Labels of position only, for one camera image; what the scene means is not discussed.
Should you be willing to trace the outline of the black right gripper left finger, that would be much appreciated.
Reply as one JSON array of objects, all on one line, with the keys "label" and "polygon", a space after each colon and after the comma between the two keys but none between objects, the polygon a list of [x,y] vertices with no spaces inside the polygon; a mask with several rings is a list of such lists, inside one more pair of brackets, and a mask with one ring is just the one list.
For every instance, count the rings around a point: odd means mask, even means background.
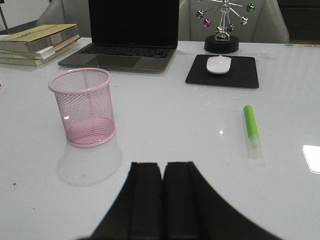
[{"label": "black right gripper left finger", "polygon": [[91,240],[160,240],[162,177],[156,163],[133,162],[110,209]]}]

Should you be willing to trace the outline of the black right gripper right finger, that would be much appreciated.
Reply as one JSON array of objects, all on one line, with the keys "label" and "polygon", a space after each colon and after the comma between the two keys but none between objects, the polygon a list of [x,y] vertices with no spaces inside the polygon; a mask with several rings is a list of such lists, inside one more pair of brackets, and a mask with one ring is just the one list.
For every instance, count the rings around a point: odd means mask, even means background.
[{"label": "black right gripper right finger", "polygon": [[193,162],[169,162],[163,176],[167,240],[276,240],[232,207]]}]

